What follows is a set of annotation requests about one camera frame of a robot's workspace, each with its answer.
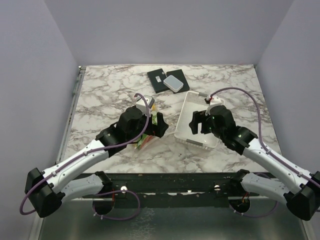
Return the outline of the clear polka dot zip bag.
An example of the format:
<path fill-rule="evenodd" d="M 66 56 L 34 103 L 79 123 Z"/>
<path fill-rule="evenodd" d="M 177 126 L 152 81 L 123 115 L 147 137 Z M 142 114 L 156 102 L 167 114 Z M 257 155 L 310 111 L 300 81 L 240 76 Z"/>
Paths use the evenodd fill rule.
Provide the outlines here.
<path fill-rule="evenodd" d="M 141 137 L 133 143 L 134 148 L 142 150 L 155 138 L 162 138 L 168 129 L 169 125 L 165 122 L 163 114 L 158 111 L 156 104 L 153 103 L 150 107 L 148 127 Z"/>

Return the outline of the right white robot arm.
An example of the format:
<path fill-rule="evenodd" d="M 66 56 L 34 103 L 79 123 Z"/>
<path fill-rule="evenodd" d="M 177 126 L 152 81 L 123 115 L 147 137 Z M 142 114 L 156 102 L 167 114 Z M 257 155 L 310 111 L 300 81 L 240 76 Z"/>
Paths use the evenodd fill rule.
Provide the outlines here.
<path fill-rule="evenodd" d="M 230 182 L 229 189 L 240 196 L 256 193 L 286 205 L 301 220 L 309 221 L 320 207 L 320 173 L 305 170 L 272 149 L 267 148 L 258 135 L 246 127 L 236 125 L 233 115 L 224 105 L 210 110 L 194 111 L 189 123 L 195 135 L 213 134 L 224 145 L 258 163 L 275 179 L 265 179 L 246 170 Z"/>

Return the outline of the toy watermelon slice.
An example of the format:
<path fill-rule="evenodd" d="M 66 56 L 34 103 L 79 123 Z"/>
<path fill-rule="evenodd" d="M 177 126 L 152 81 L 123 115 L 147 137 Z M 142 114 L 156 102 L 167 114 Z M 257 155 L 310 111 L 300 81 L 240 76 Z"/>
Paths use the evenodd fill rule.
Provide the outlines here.
<path fill-rule="evenodd" d="M 149 135 L 146 139 L 145 139 L 145 143 L 147 144 L 147 143 L 149 143 L 150 141 L 152 141 L 152 140 L 154 140 L 154 139 L 156 139 L 156 137 L 155 136 L 151 136 L 151 135 Z"/>

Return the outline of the green toy citrus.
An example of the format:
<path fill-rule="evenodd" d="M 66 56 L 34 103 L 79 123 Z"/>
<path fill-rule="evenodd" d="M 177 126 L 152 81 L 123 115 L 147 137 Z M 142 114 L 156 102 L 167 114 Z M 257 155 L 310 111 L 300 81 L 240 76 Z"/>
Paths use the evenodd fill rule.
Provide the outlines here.
<path fill-rule="evenodd" d="M 134 145 L 135 149 L 138 149 L 138 150 L 142 149 L 142 148 L 146 145 L 145 139 L 146 139 L 147 137 L 148 137 L 147 134 L 143 134 L 143 135 L 140 137 L 140 139 L 136 142 L 136 144 Z"/>

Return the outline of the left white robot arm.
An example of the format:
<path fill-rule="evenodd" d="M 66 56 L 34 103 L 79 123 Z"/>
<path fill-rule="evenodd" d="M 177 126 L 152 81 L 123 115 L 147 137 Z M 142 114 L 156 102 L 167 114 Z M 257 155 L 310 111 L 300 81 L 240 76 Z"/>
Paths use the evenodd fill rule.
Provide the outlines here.
<path fill-rule="evenodd" d="M 78 176 L 93 165 L 119 153 L 142 135 L 161 138 L 168 129 L 161 112 L 146 115 L 136 106 L 129 107 L 119 120 L 103 129 L 86 147 L 63 162 L 43 171 L 30 170 L 26 177 L 24 201 L 33 206 L 32 213 L 45 218 L 69 200 L 87 195 L 106 197 L 112 189 L 112 182 L 104 173 L 96 172 L 79 179 Z"/>

